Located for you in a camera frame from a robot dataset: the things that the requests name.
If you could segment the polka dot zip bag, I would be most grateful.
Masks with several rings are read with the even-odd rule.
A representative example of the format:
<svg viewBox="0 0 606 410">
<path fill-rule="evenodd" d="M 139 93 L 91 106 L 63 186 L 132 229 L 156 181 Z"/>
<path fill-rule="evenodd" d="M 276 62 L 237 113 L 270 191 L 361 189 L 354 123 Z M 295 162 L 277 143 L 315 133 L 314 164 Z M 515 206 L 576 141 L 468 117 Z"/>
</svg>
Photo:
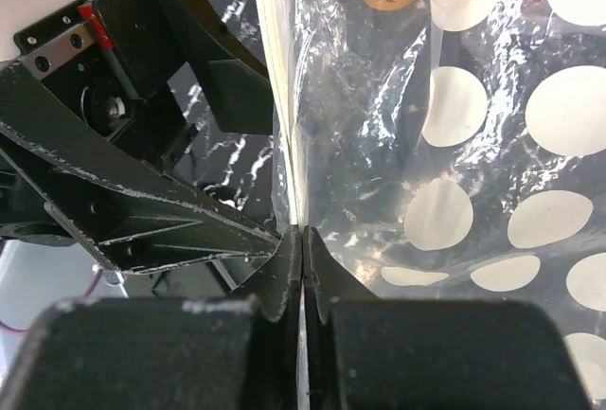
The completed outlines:
<svg viewBox="0 0 606 410">
<path fill-rule="evenodd" d="M 374 294 L 520 299 L 605 405 L 605 0 L 256 0 L 277 223 Z"/>
</svg>

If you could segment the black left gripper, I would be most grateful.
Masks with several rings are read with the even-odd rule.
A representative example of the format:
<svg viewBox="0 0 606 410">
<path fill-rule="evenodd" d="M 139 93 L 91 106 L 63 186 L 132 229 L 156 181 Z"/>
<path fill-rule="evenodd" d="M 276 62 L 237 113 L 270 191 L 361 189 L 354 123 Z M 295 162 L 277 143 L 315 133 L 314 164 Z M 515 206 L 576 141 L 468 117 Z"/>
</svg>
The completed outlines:
<svg viewBox="0 0 606 410">
<path fill-rule="evenodd" d="M 90 2 L 14 33 L 20 55 L 1 72 L 2 156 L 110 269 L 271 256 L 276 233 L 114 146 L 141 144 L 132 98 L 154 97 L 184 64 L 222 131 L 271 134 L 266 66 L 208 0 L 92 0 L 92 24 L 80 13 Z"/>
</svg>

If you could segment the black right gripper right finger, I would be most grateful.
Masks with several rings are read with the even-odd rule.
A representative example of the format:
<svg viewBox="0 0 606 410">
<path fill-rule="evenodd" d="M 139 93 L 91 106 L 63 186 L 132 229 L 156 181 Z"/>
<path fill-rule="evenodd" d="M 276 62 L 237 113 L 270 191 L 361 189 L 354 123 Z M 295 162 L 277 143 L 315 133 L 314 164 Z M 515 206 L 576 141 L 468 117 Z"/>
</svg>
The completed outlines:
<svg viewBox="0 0 606 410">
<path fill-rule="evenodd" d="M 555 326 L 523 301 L 381 299 L 302 237 L 313 409 L 587 409 Z"/>
</svg>

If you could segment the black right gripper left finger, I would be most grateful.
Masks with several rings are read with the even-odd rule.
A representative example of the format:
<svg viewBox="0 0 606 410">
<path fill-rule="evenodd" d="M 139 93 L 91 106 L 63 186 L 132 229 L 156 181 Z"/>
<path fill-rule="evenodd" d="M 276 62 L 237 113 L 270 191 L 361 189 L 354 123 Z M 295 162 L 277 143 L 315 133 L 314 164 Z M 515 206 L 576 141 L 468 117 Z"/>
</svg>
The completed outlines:
<svg viewBox="0 0 606 410">
<path fill-rule="evenodd" d="M 72 298 L 34 322 L 5 409 L 294 409 L 301 233 L 222 298 Z"/>
</svg>

